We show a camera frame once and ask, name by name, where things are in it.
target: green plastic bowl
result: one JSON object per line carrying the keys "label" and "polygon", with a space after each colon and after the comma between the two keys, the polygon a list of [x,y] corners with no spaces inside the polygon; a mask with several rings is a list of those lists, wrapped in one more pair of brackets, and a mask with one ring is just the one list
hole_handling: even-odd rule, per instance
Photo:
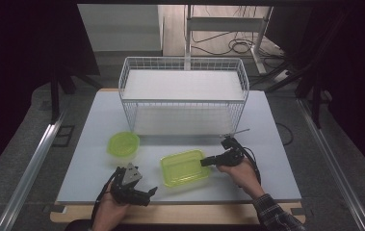
{"label": "green plastic bowl", "polygon": [[113,135],[108,143],[107,152],[120,159],[134,159],[140,138],[132,132],[120,132]]}

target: black device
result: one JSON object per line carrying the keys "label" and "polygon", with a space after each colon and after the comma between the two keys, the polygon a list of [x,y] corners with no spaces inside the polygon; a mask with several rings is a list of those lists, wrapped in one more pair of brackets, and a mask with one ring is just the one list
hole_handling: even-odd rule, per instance
{"label": "black device", "polygon": [[[158,187],[148,192],[135,190],[134,187],[142,178],[143,176],[138,172],[138,167],[134,167],[131,163],[127,167],[117,167],[95,200],[91,214],[91,227],[94,224],[95,215],[104,193],[110,193],[118,204],[147,206],[150,202],[150,197],[155,194]],[[107,192],[110,183],[112,183],[111,188]]]}
{"label": "black device", "polygon": [[[246,147],[242,147],[242,145],[239,144],[239,142],[230,134],[224,136],[224,140],[221,142],[221,144],[227,151],[218,156],[206,157],[205,159],[200,160],[200,164],[203,167],[211,165],[234,167],[240,164],[243,158],[246,156],[254,168],[258,182],[261,184],[260,171],[257,167],[257,163],[252,151]],[[253,154],[253,157],[248,154],[246,149],[249,150],[251,154]]]}

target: black cable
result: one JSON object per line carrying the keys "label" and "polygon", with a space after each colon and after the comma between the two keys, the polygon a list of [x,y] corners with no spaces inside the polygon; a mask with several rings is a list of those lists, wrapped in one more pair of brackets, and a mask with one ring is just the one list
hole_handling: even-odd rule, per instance
{"label": "black cable", "polygon": [[242,14],[242,17],[244,17],[245,16],[245,14],[246,14],[246,8],[247,8],[248,6],[245,6],[245,10],[243,11],[243,14]]}
{"label": "black cable", "polygon": [[242,10],[242,6],[239,6],[236,10],[236,12],[234,12],[233,16],[236,15],[237,12],[241,11]]}
{"label": "black cable", "polygon": [[228,34],[231,34],[231,33],[234,33],[234,32],[225,32],[225,33],[222,33],[222,34],[219,34],[219,35],[216,35],[216,36],[213,36],[213,37],[210,37],[210,38],[206,38],[206,39],[203,39],[203,40],[198,40],[196,41],[194,39],[194,33],[192,33],[191,37],[192,37],[192,41],[196,42],[196,43],[201,43],[201,42],[204,42],[204,41],[207,41],[207,40],[210,40],[210,39],[215,39],[217,37],[221,37],[221,36],[225,36],[225,35],[228,35]]}
{"label": "black cable", "polygon": [[284,68],[286,68],[289,64],[287,62],[283,62],[279,67],[273,69],[272,71],[270,71],[267,75],[263,75],[260,77],[264,77],[261,78],[259,80],[257,80],[255,83],[251,84],[248,88],[251,89],[252,87],[254,87],[255,85],[261,84],[265,81],[268,81],[269,79],[271,79],[272,77],[275,77],[276,74],[278,74],[278,72],[282,71]]}
{"label": "black cable", "polygon": [[293,131],[291,131],[291,129],[290,128],[288,128],[286,125],[284,125],[284,124],[282,124],[282,123],[276,123],[276,125],[280,125],[280,126],[282,126],[283,128],[285,128],[289,133],[290,133],[290,140],[289,141],[287,141],[287,142],[285,142],[285,143],[283,143],[283,146],[286,146],[286,145],[288,145],[288,144],[290,144],[290,143],[292,143],[293,142],[293,140],[294,140],[294,134],[293,134]]}
{"label": "black cable", "polygon": [[256,161],[256,156],[254,155],[254,153],[253,153],[253,151],[251,151],[251,149],[250,148],[248,148],[248,147],[243,147],[244,149],[247,149],[247,150],[249,150],[250,152],[251,152],[251,155],[253,155],[253,160],[254,160],[254,162],[255,163],[257,163],[257,161]]}
{"label": "black cable", "polygon": [[191,47],[192,47],[192,48],[194,48],[194,49],[198,49],[198,50],[201,50],[201,51],[203,51],[203,52],[206,52],[206,53],[208,53],[208,54],[210,54],[210,55],[225,55],[225,54],[230,53],[230,51],[232,51],[232,50],[230,49],[230,50],[228,50],[228,51],[226,51],[226,52],[223,52],[223,53],[212,53],[212,52],[210,52],[210,51],[207,51],[207,50],[202,49],[202,48],[197,47],[197,46],[191,46]]}
{"label": "black cable", "polygon": [[114,177],[116,176],[118,171],[118,168],[116,171],[111,175],[111,177],[108,179],[107,183],[105,183],[103,189],[101,190],[101,193],[98,195],[98,197],[95,199],[94,206],[92,207],[92,213],[91,213],[91,220],[90,220],[90,227],[94,224],[94,219],[97,214],[98,208],[100,207],[101,199],[103,198],[104,194],[107,192],[108,186],[113,181]]}
{"label": "black cable", "polygon": [[209,12],[208,12],[208,10],[207,10],[207,6],[205,6],[205,11],[207,11],[208,15],[210,16],[210,13],[209,13]]}
{"label": "black cable", "polygon": [[[232,39],[229,43],[228,46],[231,50],[233,50],[234,52],[236,52],[237,54],[246,54],[250,49],[251,46],[253,45],[252,41],[249,41],[247,39],[242,39],[242,38],[236,38],[237,37],[238,32],[236,32],[236,36],[234,39]],[[234,48],[238,45],[243,45],[247,47],[246,51],[238,51],[235,50]]]}

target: wrist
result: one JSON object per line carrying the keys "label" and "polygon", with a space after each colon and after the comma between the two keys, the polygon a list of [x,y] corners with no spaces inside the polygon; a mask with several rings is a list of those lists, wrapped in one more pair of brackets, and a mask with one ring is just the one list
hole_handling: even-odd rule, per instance
{"label": "wrist", "polygon": [[260,198],[264,194],[263,188],[259,187],[244,187],[243,190],[247,193],[253,200]]}

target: black curtain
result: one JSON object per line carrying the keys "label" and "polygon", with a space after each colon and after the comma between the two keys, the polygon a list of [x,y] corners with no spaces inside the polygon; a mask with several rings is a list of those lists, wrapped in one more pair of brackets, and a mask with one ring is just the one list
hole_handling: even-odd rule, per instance
{"label": "black curtain", "polygon": [[330,111],[365,156],[365,2],[353,8],[321,71]]}
{"label": "black curtain", "polygon": [[69,66],[98,75],[76,4],[0,1],[0,155],[25,117],[32,92]]}

